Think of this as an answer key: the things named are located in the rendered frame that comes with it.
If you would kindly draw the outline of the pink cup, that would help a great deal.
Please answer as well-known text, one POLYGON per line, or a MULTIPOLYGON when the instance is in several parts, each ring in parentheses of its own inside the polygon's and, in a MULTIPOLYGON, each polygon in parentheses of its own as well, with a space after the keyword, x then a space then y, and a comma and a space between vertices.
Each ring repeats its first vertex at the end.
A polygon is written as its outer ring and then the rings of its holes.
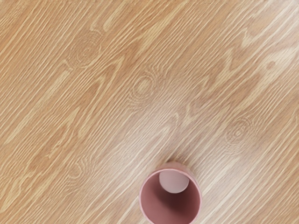
POLYGON ((202 194, 191 170, 171 161, 158 167, 144 180, 139 192, 139 205, 151 224, 193 224, 202 207, 202 194), (159 174, 166 170, 186 175, 188 187, 178 194, 165 191, 160 185, 159 174))

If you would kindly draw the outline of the white ball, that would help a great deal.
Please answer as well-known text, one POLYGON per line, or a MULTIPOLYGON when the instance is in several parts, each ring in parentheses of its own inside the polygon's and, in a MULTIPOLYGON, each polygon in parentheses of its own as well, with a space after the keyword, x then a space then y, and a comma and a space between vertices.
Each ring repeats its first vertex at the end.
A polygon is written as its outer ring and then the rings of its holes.
POLYGON ((178 194, 188 187, 189 178, 180 172, 166 170, 159 174, 159 182, 165 191, 172 194, 178 194))

